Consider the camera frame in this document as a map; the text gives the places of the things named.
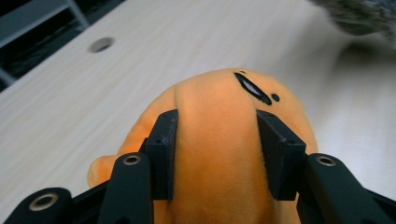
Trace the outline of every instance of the orange fabric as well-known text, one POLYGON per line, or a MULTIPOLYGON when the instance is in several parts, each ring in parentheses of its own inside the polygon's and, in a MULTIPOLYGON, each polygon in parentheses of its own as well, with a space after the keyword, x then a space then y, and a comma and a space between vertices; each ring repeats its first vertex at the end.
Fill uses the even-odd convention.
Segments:
POLYGON ((315 136, 296 97, 273 77, 245 68, 186 79, 155 99, 128 133, 117 155, 96 160, 91 187, 109 179, 115 159, 136 152, 158 116, 177 109, 175 191, 172 202, 154 202, 155 223, 299 223, 295 202, 276 202, 268 190, 256 109, 277 115, 317 151, 315 136), (268 96, 267 105, 244 90, 234 73, 268 96))

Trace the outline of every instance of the plush toy eye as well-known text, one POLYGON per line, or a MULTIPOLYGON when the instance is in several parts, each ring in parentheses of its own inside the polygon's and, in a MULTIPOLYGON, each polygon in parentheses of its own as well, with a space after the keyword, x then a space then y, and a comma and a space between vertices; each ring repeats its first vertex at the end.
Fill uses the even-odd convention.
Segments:
MULTIPOLYGON (((256 97, 260 101, 264 102, 267 105, 271 105, 271 99, 265 94, 258 86, 256 86, 253 82, 251 82, 247 77, 244 77, 240 73, 233 73, 238 79, 241 86, 250 93, 252 96, 256 97)), ((276 94, 272 94, 272 97, 275 101, 279 101, 279 96, 276 94)))

